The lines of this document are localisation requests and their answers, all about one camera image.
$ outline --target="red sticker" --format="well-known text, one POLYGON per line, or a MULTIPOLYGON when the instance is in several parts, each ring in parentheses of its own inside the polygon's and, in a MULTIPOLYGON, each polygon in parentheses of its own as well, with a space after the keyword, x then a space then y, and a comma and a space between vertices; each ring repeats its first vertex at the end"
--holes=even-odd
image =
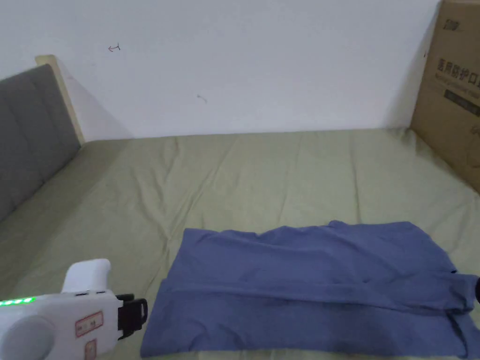
POLYGON ((96 359, 96 339, 85 344, 85 360, 96 359))
POLYGON ((103 312, 99 311, 75 323, 75 335, 82 337, 103 325, 103 312))

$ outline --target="gray upholstered headboard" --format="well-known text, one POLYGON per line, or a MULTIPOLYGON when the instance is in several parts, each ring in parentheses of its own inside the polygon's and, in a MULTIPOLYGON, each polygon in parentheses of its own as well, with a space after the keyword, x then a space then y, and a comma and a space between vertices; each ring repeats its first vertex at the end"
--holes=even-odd
POLYGON ((0 81, 0 221, 80 149, 50 65, 0 81))

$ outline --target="blue cloth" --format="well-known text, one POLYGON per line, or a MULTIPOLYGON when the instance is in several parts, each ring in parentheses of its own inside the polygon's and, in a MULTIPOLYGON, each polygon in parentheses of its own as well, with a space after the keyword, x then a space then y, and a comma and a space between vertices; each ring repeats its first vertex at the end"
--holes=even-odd
POLYGON ((469 312, 478 277, 411 223, 186 229, 142 357, 296 348, 480 357, 469 312))

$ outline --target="wall mark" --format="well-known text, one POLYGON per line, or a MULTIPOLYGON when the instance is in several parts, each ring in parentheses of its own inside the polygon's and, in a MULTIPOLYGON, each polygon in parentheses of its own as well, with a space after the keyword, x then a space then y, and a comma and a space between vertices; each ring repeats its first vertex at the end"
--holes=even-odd
POLYGON ((201 96, 200 94, 197 94, 197 98, 198 99, 202 99, 205 103, 208 103, 207 99, 205 99, 203 96, 201 96))
POLYGON ((113 52, 113 49, 118 49, 118 50, 120 50, 120 45, 117 43, 117 46, 115 46, 114 48, 112 48, 111 46, 109 46, 108 49, 110 50, 110 52, 113 52))

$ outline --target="bed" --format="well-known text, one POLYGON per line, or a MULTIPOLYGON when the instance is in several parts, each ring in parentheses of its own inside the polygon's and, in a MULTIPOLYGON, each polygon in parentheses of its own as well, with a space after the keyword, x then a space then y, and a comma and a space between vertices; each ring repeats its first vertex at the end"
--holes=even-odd
MULTIPOLYGON (((72 263, 105 257, 115 293, 153 304, 186 227, 263 232, 333 219, 411 221, 459 271, 480 274, 480 197, 409 129, 95 141, 70 158, 0 223, 0 298, 58 292, 72 263)), ((472 316, 479 326, 478 307, 472 316)), ((105 359, 139 359, 143 332, 105 359)), ((344 357, 282 349, 171 356, 344 357)))

